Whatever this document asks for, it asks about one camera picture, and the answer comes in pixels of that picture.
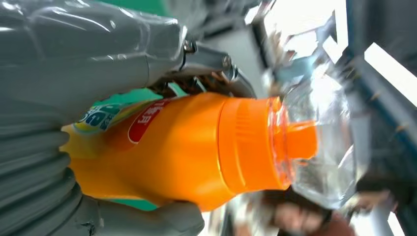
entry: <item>plastic bottle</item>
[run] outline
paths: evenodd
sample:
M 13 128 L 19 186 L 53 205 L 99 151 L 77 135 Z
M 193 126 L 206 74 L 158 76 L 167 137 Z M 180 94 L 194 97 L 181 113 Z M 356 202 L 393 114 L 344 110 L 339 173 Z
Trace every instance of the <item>plastic bottle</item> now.
M 278 98 L 202 93 L 93 107 L 63 128 L 70 141 L 61 150 L 87 195 L 185 200 L 209 211 L 239 193 L 287 189 L 291 159 L 318 151 L 315 125 L 286 123 Z

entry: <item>orange bottle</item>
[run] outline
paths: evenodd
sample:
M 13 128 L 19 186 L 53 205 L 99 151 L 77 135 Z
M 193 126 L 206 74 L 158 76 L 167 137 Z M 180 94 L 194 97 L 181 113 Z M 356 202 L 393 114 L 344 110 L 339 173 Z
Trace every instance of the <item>orange bottle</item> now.
M 285 120 L 278 98 L 214 93 L 99 106 L 63 128 L 70 141 L 61 150 L 87 195 L 209 211 L 239 193 L 289 187 L 290 160 L 318 147 L 313 121 Z

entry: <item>screw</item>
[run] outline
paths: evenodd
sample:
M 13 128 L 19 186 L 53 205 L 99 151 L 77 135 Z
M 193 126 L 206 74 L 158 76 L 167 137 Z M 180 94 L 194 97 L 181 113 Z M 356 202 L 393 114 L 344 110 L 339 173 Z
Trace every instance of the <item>screw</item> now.
M 381 95 L 381 92 L 379 91 L 374 93 L 374 95 L 372 95 L 372 97 L 370 98 L 370 101 L 376 100 L 380 95 Z
M 232 59 L 230 59 L 230 56 L 225 56 L 222 59 L 222 65 L 223 67 L 227 68 L 232 65 Z
M 194 47 L 193 47 L 192 43 L 188 40 L 184 40 L 184 51 L 186 51 L 188 53 L 193 53 L 194 52 Z
M 401 132 L 401 131 L 405 130 L 406 128 L 407 128 L 407 125 L 406 125 L 406 124 L 399 125 L 399 126 L 397 126 L 397 127 L 395 128 L 395 132 L 396 132 L 396 133 L 399 133 L 399 132 Z

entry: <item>yellow label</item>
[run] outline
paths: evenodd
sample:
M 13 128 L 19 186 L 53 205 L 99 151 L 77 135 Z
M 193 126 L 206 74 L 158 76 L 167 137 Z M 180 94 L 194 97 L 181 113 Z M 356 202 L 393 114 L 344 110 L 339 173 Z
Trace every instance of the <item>yellow label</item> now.
M 76 123 L 72 124 L 75 131 L 82 134 L 104 132 L 110 126 L 124 120 L 149 105 L 149 101 L 135 104 L 107 104 L 93 106 Z

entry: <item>red label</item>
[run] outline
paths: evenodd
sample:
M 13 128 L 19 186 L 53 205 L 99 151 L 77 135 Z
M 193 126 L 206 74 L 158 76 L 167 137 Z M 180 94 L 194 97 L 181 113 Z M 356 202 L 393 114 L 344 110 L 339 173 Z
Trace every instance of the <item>red label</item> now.
M 132 123 L 127 133 L 129 140 L 137 144 L 145 134 L 152 120 L 168 104 L 170 100 L 164 99 L 152 103 L 148 106 Z

